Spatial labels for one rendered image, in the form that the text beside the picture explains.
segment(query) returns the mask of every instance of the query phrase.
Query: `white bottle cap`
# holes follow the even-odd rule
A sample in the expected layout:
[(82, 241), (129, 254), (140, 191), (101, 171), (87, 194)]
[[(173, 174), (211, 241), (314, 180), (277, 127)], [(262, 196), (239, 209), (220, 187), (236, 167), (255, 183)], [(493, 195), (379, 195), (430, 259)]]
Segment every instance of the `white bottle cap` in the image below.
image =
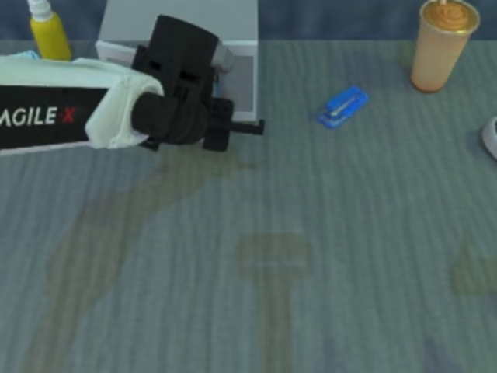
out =
[(30, 12), (33, 18), (39, 22), (45, 22), (52, 18), (52, 7), (47, 0), (28, 0)]

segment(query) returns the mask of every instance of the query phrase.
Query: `yellow bottle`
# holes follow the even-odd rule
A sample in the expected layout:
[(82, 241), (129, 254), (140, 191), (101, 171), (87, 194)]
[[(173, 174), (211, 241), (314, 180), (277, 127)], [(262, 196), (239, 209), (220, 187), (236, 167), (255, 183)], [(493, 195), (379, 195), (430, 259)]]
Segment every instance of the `yellow bottle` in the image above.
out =
[(62, 26), (61, 17), (52, 11), (48, 0), (28, 0), (31, 11), (31, 31), (42, 58), (70, 61), (71, 48)]

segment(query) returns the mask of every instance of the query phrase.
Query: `blue stapler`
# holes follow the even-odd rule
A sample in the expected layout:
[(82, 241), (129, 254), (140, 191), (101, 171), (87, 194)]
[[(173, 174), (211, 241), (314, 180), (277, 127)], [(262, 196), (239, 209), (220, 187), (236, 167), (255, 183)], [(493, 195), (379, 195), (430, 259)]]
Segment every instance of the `blue stapler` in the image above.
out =
[(327, 128), (338, 128), (367, 101), (367, 94), (362, 89), (351, 87), (326, 103), (318, 115), (318, 122)]

